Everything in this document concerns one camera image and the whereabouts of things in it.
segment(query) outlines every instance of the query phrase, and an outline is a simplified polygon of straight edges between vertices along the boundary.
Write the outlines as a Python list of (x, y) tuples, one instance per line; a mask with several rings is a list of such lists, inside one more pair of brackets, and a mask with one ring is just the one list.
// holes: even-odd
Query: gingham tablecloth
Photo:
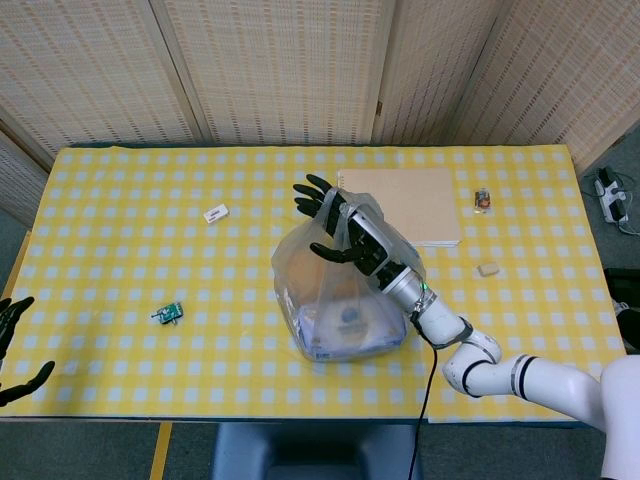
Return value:
[[(428, 281), (504, 356), (527, 352), (598, 376), (623, 354), (564, 146), (64, 149), (14, 290), (33, 295), (5, 360), (5, 386), (46, 360), (44, 388), (9, 416), (415, 418), (431, 351), (313, 364), (273, 292), (271, 255), (304, 221), (291, 185), (340, 168), (453, 171), (463, 240), (420, 248)], [(488, 187), (490, 215), (473, 213)], [(202, 214), (225, 203), (230, 216)], [(496, 261), (500, 273), (475, 267)], [(180, 301), (178, 325), (149, 314)], [(441, 352), (443, 361), (453, 353)], [(557, 420), (513, 397), (473, 399), (438, 372), (432, 421)]]

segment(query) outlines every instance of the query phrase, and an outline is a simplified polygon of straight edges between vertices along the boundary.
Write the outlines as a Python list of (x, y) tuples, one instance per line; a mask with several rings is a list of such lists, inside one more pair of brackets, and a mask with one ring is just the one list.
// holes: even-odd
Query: plastic bag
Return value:
[(303, 355), (316, 361), (385, 352), (399, 346), (407, 335), (400, 309), (353, 263), (328, 262), (309, 249), (313, 242), (338, 250), (349, 248), (347, 218), (358, 205), (369, 205), (382, 218), (371, 195), (340, 190), (347, 203), (331, 238), (325, 224), (336, 191), (327, 193), (313, 219), (280, 242), (271, 259), (274, 288), (287, 325)]

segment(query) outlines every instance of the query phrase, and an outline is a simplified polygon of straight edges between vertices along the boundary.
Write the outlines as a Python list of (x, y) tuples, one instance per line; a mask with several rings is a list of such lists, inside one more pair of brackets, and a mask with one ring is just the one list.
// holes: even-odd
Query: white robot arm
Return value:
[(344, 252), (317, 243), (311, 249), (328, 261), (354, 262), (410, 316), (420, 336), (434, 348), (459, 344), (442, 369), (455, 390), (473, 397), (512, 394), (591, 425), (607, 434), (602, 478), (639, 478), (640, 357), (612, 363), (604, 370), (601, 383), (577, 368), (531, 355), (501, 362), (502, 351), (495, 339), (456, 315), (409, 266), (417, 253), (397, 231), (366, 205), (345, 208), (347, 192), (332, 189), (313, 175), (307, 178), (319, 190), (294, 185), (309, 197), (296, 198), (298, 210), (315, 216), (326, 194), (333, 212), (327, 233), (333, 235), (339, 216), (346, 215), (351, 242)]

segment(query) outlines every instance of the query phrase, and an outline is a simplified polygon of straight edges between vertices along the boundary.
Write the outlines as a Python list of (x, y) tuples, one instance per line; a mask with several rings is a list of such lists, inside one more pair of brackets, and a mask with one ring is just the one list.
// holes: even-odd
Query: gray floor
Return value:
[[(631, 222), (640, 230), (640, 129), (612, 148), (598, 167), (604, 165), (638, 179)], [(592, 192), (590, 180), (581, 181), (587, 192)], [(624, 236), (605, 224), (597, 199), (585, 196), (585, 206), (603, 265), (640, 268), (640, 238)], [(24, 228), (0, 212), (0, 286), (23, 236)], [(0, 423), (0, 478), (145, 479), (157, 431), (153, 422)], [(215, 424), (174, 425), (164, 478), (206, 478), (215, 437)], [(596, 479), (604, 436), (590, 428), (428, 425), (420, 451), (425, 478), (430, 480)]]

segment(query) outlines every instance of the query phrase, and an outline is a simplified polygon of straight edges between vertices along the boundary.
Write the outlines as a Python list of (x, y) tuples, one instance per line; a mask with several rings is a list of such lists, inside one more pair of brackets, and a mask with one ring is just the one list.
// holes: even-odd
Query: woven wall panel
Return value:
[(370, 141), (393, 2), (165, 6), (215, 141)]
[(133, 2), (4, 2), (0, 103), (53, 157), (193, 135)]
[(44, 171), (0, 134), (0, 208), (30, 228), (46, 182)]
[(378, 144), (442, 141), (499, 0), (399, 0), (374, 125)]
[(517, 0), (483, 54), (453, 142), (566, 143), (583, 170), (638, 120), (639, 32), (637, 0)]

